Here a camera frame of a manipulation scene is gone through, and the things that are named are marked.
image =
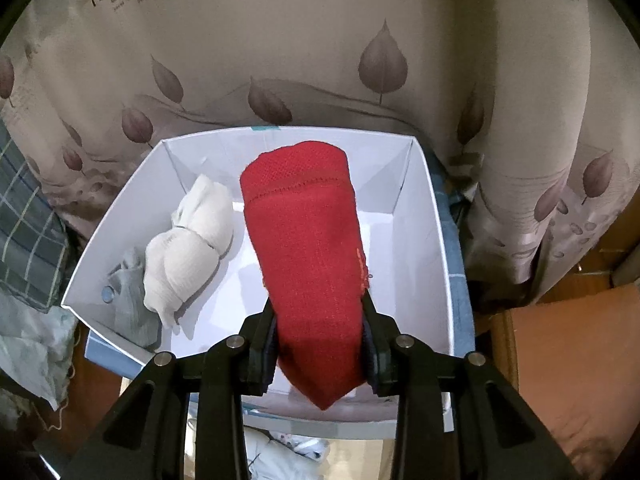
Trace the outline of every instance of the white box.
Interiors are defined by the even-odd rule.
[[[162,331],[158,350],[178,357],[197,354],[237,333],[244,318],[260,312],[266,300],[244,225],[240,174],[260,153],[303,140],[322,140],[347,154],[377,311],[393,316],[402,332],[436,352],[453,354],[449,275],[424,154],[413,137],[379,132],[233,128],[161,141],[100,222],[63,306],[126,355],[146,364],[152,353],[113,332],[113,311],[100,293],[126,249],[143,250],[151,238],[171,227],[171,213],[204,173],[231,191],[234,241],[211,282],[179,311],[179,327]],[[364,384],[322,412],[292,390],[279,369],[264,396],[245,397],[243,402],[258,420],[252,420],[253,425],[342,438],[392,438],[398,410],[396,399],[379,399]]]

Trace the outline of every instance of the leaf-patterned curtain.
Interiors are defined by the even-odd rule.
[[[1,116],[85,237],[161,139],[409,134],[469,200],[467,277],[522,303],[640,180],[640,56],[607,0],[33,0],[1,54]]]

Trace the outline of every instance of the metal screw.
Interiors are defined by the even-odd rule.
[[[415,343],[415,340],[410,335],[401,334],[398,337],[396,337],[396,344],[400,348],[411,348],[414,345],[414,343]]]
[[[166,366],[173,358],[174,356],[172,356],[170,352],[160,352],[154,357],[154,364],[156,366]]]
[[[471,352],[466,358],[473,366],[482,366],[486,362],[486,357],[480,352]]]
[[[226,338],[226,345],[229,348],[240,348],[244,345],[244,337],[241,335],[230,335]]]

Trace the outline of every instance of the red sock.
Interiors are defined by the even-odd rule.
[[[307,141],[242,172],[244,219],[276,313],[280,368],[322,410],[362,384],[367,267],[345,153]]]

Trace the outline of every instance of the plaid fabric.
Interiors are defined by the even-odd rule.
[[[68,237],[2,121],[0,146],[0,287],[46,312],[68,274]]]

